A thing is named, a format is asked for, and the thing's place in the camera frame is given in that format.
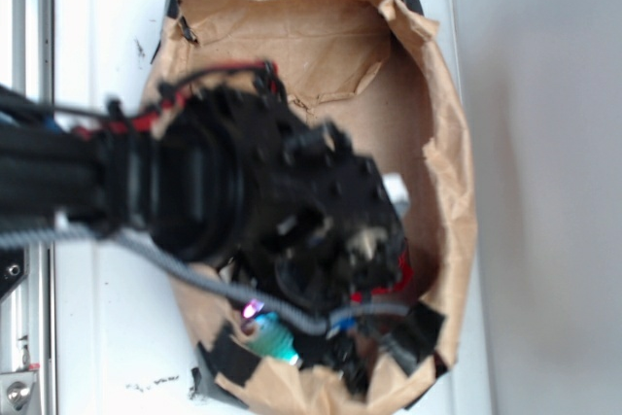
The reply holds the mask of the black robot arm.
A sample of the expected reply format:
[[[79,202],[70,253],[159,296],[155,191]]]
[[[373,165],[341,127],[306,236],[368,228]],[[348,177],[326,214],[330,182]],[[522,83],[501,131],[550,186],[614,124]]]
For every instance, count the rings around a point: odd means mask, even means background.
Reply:
[[[147,232],[183,263],[314,313],[401,280],[404,234],[374,161],[331,121],[290,109],[270,62],[161,83],[142,112],[111,101],[94,127],[1,92],[1,224],[62,212],[101,234]]]

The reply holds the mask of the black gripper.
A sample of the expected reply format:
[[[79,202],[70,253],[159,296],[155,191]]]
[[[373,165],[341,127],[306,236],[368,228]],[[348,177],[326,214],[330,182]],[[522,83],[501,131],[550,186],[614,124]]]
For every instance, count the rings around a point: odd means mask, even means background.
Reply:
[[[333,121],[307,125],[278,96],[250,96],[243,137],[254,183],[242,250],[266,293],[302,309],[399,282],[402,223],[373,159]]]

